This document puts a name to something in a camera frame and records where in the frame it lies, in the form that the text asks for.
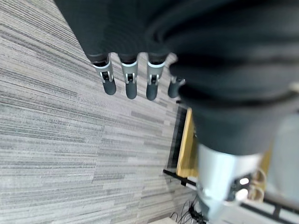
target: striped carpet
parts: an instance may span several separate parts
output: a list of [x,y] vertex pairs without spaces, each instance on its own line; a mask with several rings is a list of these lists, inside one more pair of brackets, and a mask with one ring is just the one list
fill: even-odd
[[193,193],[162,174],[178,107],[146,92],[129,100],[112,54],[117,92],[94,68],[52,1],[0,1],[0,223],[147,223]]

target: robotic hand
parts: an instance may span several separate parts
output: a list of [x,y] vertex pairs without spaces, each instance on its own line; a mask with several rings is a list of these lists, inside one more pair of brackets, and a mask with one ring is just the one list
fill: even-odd
[[285,115],[298,108],[299,2],[293,0],[55,0],[105,92],[116,91],[110,52],[118,53],[129,99],[137,54],[149,52],[147,98],[164,60],[178,61],[169,95],[192,108],[199,149],[199,203],[206,220],[248,193],[250,174]]

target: black cable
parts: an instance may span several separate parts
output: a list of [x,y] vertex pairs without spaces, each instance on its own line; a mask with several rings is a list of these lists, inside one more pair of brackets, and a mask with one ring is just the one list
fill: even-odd
[[169,218],[172,218],[172,216],[173,216],[174,214],[177,215],[177,218],[176,218],[176,221],[177,221],[177,220],[178,220],[178,213],[176,213],[176,212],[173,212],[173,213],[169,216]]
[[188,211],[187,211],[187,212],[185,212],[183,216],[181,216],[181,218],[178,220],[178,222],[177,222],[177,223],[179,223],[179,222],[180,222],[180,224],[182,224],[182,219],[183,219],[183,217],[185,217],[185,215],[186,215],[187,213],[188,213]]

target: black rubber fingertip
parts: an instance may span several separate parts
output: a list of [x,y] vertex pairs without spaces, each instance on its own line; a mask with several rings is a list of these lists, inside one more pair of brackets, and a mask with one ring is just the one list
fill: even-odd
[[146,87],[146,98],[148,100],[154,100],[157,97],[158,86],[155,84],[147,85]]
[[168,87],[168,96],[170,98],[175,98],[178,96],[179,82],[172,83],[170,82]]
[[126,95],[129,99],[134,99],[137,96],[137,83],[130,81],[126,84]]
[[107,93],[108,95],[115,94],[116,85],[114,79],[112,82],[106,81],[105,83],[103,83],[103,86],[104,86],[105,93]]

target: black fabric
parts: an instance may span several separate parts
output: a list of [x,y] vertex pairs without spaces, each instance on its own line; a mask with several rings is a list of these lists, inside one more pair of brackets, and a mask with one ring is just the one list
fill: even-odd
[[[86,56],[173,52],[172,75],[199,141],[229,154],[267,150],[299,107],[299,1],[55,0]],[[157,95],[148,87],[147,98]]]

